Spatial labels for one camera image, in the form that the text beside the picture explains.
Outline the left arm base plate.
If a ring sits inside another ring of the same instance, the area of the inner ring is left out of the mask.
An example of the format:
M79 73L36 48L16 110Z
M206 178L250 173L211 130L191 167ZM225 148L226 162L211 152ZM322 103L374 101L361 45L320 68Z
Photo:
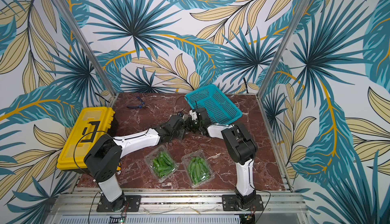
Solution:
M138 212L141 203L140 195L122 195L117 200L109 202L102 195L100 197L97 212Z

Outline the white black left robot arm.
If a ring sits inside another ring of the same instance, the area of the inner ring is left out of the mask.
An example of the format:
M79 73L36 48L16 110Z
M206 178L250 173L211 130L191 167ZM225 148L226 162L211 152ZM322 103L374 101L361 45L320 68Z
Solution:
M166 123L132 135L111 137L104 134L98 138L84 157L84 163L98 183L102 191L102 203L108 205L108 211L123 211L128 202L116 177L120 159L143 148L182 138L185 132L183 117L182 113L172 115Z

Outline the teal perforated plastic basket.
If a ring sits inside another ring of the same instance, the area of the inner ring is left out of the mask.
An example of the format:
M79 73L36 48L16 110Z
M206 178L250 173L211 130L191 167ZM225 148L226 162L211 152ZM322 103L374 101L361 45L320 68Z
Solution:
M238 107L214 84L194 90L185 97L192 109L206 109L213 123L232 124L242 116Z

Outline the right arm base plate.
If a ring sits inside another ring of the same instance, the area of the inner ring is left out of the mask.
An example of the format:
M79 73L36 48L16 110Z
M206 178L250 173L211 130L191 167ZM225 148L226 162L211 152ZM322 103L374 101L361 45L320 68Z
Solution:
M263 211L264 203L261 195L242 197L240 195L222 195L224 211Z

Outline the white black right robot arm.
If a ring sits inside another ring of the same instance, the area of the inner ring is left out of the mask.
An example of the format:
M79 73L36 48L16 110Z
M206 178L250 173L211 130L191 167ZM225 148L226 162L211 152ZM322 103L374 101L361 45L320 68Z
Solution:
M186 122L195 132L224 140L227 151L236 165L237 206L242 210L248 209L256 199L253 168L258 145L246 126L242 123L213 123L204 108L191 110Z

